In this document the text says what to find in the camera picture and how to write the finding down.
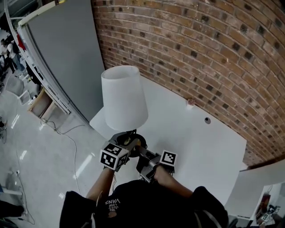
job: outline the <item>hand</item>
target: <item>hand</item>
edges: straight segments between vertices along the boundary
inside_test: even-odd
[[[171,186],[173,182],[175,181],[173,176],[171,176],[161,165],[156,167],[155,179],[158,181],[158,183],[161,186],[164,186],[164,187]]]

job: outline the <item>person's arm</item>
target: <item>person's arm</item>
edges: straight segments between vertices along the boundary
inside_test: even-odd
[[[101,193],[102,199],[104,198],[106,199],[109,196],[111,184],[113,181],[113,176],[114,176],[114,170],[111,170],[109,168],[103,169],[97,181],[87,193],[86,198],[97,201],[100,193],[102,192]]]
[[[193,194],[192,191],[176,181],[162,166],[156,167],[155,179],[161,186],[183,197],[189,198]]]

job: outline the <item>small white box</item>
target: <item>small white box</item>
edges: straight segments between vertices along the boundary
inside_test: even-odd
[[[164,150],[159,162],[168,166],[175,167],[177,156],[178,155],[176,153]]]
[[[126,163],[128,155],[128,150],[106,142],[100,150],[99,161],[110,169],[116,170]]]

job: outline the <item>chair backrest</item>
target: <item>chair backrest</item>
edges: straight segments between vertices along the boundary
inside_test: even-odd
[[[6,83],[5,90],[19,97],[23,93],[24,82],[14,75],[11,75]]]

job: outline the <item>small red and white object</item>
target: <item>small red and white object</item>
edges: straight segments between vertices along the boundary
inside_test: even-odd
[[[187,109],[191,110],[194,106],[195,106],[195,100],[194,99],[188,99]]]

